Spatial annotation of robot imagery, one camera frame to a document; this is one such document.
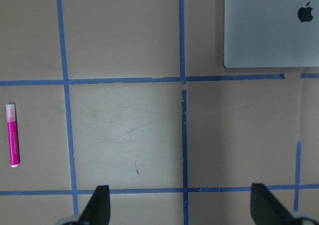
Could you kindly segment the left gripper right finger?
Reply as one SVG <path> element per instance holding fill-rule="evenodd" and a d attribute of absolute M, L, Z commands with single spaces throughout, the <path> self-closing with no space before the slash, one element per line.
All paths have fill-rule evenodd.
<path fill-rule="evenodd" d="M 250 214 L 256 225 L 298 225 L 299 219 L 261 183 L 251 185 Z"/>

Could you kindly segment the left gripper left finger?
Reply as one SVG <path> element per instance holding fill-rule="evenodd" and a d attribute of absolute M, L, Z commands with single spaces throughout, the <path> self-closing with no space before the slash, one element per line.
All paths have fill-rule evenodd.
<path fill-rule="evenodd" d="M 98 186 L 82 212 L 81 225 L 108 225 L 111 217 L 109 186 Z"/>

